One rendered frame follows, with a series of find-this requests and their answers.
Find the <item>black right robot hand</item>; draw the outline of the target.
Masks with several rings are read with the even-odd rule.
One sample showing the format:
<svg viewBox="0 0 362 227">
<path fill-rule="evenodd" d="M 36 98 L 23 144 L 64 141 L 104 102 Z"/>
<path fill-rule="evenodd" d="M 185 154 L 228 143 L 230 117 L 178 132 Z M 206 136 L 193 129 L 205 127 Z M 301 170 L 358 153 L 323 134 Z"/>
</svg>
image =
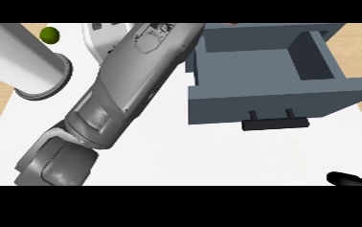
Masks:
<svg viewBox="0 0 362 227">
<path fill-rule="evenodd" d="M 326 181 L 335 186 L 362 186 L 360 177 L 336 171 L 326 174 Z"/>
</svg>

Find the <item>blue-grey open drawer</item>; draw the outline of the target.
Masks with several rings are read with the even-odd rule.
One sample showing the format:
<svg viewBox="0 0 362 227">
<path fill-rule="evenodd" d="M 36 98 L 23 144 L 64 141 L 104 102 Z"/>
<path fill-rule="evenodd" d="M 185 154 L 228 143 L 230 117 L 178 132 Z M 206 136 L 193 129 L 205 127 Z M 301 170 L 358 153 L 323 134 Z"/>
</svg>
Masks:
<svg viewBox="0 0 362 227">
<path fill-rule="evenodd" d="M 348 79 L 326 46 L 341 23 L 209 23 L 184 63 L 191 86 Z"/>
</svg>

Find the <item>blue-grey drawer front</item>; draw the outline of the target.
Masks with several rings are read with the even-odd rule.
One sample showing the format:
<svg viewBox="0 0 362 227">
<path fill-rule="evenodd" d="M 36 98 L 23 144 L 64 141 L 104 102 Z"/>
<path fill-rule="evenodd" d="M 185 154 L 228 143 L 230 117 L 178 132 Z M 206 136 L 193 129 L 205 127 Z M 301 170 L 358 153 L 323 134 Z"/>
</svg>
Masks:
<svg viewBox="0 0 362 227">
<path fill-rule="evenodd" d="M 296 117 L 318 118 L 362 102 L 362 79 L 314 79 L 256 85 L 187 87 L 190 125 L 279 119 L 290 109 Z"/>
</svg>

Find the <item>green round fruit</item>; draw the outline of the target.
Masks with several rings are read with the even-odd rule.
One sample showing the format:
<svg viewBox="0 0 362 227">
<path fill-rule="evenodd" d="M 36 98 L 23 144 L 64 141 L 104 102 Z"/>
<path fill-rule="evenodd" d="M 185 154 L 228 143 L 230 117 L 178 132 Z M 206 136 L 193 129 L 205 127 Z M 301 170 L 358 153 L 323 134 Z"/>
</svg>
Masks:
<svg viewBox="0 0 362 227">
<path fill-rule="evenodd" d="M 58 30 L 54 27 L 44 27 L 39 31 L 39 39 L 47 44 L 54 44 L 58 41 Z"/>
</svg>

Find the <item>white cylinder with grey rim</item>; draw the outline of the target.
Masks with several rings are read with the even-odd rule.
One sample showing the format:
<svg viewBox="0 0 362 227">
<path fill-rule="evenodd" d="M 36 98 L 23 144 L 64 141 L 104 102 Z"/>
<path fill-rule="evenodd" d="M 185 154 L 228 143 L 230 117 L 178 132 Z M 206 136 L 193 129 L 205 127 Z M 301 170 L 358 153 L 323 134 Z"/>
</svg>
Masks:
<svg viewBox="0 0 362 227">
<path fill-rule="evenodd" d="M 0 80 L 17 95 L 39 101 L 64 87 L 72 62 L 54 53 L 19 23 L 0 23 Z"/>
</svg>

